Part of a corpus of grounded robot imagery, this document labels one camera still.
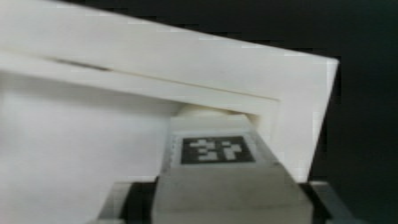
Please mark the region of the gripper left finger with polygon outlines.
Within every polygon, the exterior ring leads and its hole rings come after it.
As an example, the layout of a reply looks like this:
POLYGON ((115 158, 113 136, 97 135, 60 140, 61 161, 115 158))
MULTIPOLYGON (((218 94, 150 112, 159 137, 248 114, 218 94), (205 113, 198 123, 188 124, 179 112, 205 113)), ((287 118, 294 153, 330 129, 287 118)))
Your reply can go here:
POLYGON ((154 182, 113 184, 93 224, 150 224, 154 182))

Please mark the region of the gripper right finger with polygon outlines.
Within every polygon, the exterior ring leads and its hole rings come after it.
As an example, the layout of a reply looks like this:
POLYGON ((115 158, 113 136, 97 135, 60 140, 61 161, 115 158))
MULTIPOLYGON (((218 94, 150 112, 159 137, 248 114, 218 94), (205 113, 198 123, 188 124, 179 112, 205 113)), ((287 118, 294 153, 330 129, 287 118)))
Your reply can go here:
POLYGON ((358 224, 330 184, 310 181, 300 187, 314 207, 310 224, 358 224))

